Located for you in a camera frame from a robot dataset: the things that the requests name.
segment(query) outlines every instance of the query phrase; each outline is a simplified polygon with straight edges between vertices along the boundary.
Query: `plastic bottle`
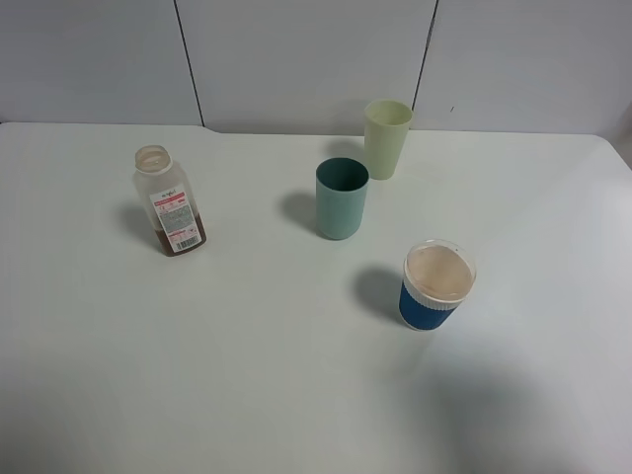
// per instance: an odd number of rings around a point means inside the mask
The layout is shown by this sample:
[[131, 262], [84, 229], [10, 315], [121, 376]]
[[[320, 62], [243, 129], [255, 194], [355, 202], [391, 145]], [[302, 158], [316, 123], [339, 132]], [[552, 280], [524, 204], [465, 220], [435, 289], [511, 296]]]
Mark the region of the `plastic bottle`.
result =
[[206, 242], [187, 175], [162, 146], [136, 152], [134, 185], [162, 250], [168, 257], [185, 254]]

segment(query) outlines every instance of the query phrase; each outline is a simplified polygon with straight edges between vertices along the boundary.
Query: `table surface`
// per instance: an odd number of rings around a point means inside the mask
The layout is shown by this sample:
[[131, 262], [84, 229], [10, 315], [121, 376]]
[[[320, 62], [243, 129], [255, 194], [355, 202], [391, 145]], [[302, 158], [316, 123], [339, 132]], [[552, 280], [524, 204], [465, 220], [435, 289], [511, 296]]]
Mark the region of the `table surface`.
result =
[[[183, 164], [208, 234], [178, 258], [131, 183], [149, 143]], [[0, 125], [4, 465], [629, 474], [632, 173], [611, 146], [411, 131], [359, 232], [325, 240], [314, 170], [361, 151], [359, 137]], [[478, 279], [420, 333], [397, 299], [428, 238], [469, 250]]]

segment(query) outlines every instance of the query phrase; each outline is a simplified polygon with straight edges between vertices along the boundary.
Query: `white wall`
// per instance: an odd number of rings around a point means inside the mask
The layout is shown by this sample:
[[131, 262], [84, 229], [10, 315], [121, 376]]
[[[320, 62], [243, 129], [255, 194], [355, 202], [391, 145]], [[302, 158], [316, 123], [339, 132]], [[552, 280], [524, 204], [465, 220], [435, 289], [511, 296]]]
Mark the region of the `white wall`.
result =
[[172, 0], [2, 0], [0, 121], [199, 124]]
[[632, 1], [440, 0], [414, 128], [620, 134]]
[[362, 133], [412, 104], [435, 0], [179, 0], [206, 126]]

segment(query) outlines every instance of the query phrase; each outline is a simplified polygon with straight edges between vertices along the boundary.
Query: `cup rim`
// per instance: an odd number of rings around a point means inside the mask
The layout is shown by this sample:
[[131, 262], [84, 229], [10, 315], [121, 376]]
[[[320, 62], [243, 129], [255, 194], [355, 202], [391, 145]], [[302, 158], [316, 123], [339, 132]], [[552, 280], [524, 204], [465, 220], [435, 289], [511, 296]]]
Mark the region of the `cup rim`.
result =
[[[361, 166], [361, 168], [363, 169], [363, 173], [364, 173], [362, 186], [358, 186], [357, 188], [355, 188], [353, 190], [341, 191], [341, 190], [335, 190], [334, 188], [330, 188], [329, 186], [327, 186], [325, 183], [323, 183], [321, 181], [320, 177], [318, 176], [318, 173], [321, 170], [321, 168], [323, 167], [323, 165], [325, 165], [326, 163], [330, 163], [332, 161], [339, 161], [339, 160], [353, 161], [354, 163], [357, 163], [358, 165]], [[359, 161], [354, 160], [353, 158], [346, 157], [346, 156], [338, 156], [338, 157], [328, 158], [325, 161], [323, 161], [320, 165], [318, 165], [318, 167], [316, 168], [316, 181], [318, 182], [318, 184], [320, 184], [322, 187], [326, 188], [328, 191], [331, 191], [332, 193], [341, 193], [341, 194], [344, 194], [344, 195], [347, 195], [349, 193], [356, 193], [356, 192], [364, 189], [366, 187], [366, 185], [368, 185], [369, 179], [370, 179], [370, 176], [369, 176], [369, 173], [368, 173], [368, 169], [362, 163], [360, 163]]]
[[408, 279], [408, 281], [412, 284], [413, 280], [411, 278], [409, 269], [408, 269], [408, 259], [411, 256], [411, 254], [419, 249], [426, 249], [428, 247], [445, 247], [446, 249], [449, 249], [451, 251], [453, 251], [454, 253], [456, 253], [458, 255], [458, 257], [463, 261], [463, 263], [465, 265], [467, 265], [467, 268], [470, 271], [470, 274], [472, 275], [472, 281], [470, 282], [470, 287], [467, 289], [466, 293], [463, 295], [463, 297], [461, 298], [456, 298], [456, 299], [440, 299], [440, 298], [436, 298], [434, 296], [429, 295], [426, 291], [422, 291], [420, 289], [418, 289], [414, 284], [413, 287], [419, 292], [421, 293], [424, 298], [429, 299], [430, 301], [433, 301], [435, 303], [442, 303], [442, 304], [460, 304], [462, 303], [465, 298], [467, 298], [467, 296], [470, 294], [470, 292], [472, 291], [472, 287], [474, 286], [474, 282], [476, 281], [476, 264], [474, 263], [474, 260], [472, 259], [472, 257], [462, 248], [459, 247], [458, 245], [456, 245], [453, 242], [450, 242], [448, 240], [441, 240], [441, 239], [429, 239], [426, 240], [424, 242], [420, 242], [419, 244], [414, 245], [411, 250], [409, 250], [408, 254], [406, 255], [406, 261], [404, 262], [404, 276], [405, 278]]
[[[402, 123], [384, 123], [381, 121], [377, 121], [373, 118], [371, 118], [368, 115], [368, 109], [372, 106], [375, 106], [377, 104], [396, 104], [398, 107], [404, 107], [406, 109], [406, 111], [409, 114], [409, 118], [408, 120], [402, 122]], [[364, 117], [370, 121], [371, 123], [375, 123], [376, 125], [380, 125], [380, 126], [402, 126], [402, 125], [406, 125], [407, 123], [410, 123], [411, 121], [413, 121], [413, 109], [411, 109], [409, 106], [407, 106], [406, 104], [404, 104], [403, 102], [399, 102], [399, 101], [395, 101], [392, 99], [377, 99], [375, 101], [371, 101], [370, 103], [368, 103], [368, 105], [364, 108]]]

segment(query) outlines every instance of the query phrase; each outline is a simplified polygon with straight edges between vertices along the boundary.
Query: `barcode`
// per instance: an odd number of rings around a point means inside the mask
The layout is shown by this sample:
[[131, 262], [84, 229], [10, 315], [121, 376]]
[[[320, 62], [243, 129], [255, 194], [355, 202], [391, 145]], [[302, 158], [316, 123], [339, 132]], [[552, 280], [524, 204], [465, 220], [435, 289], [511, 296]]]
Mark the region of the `barcode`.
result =
[[195, 245], [197, 242], [198, 242], [198, 237], [192, 237], [191, 239], [178, 242], [176, 245], [178, 246], [178, 250], [185, 250], [191, 247], [192, 245]]

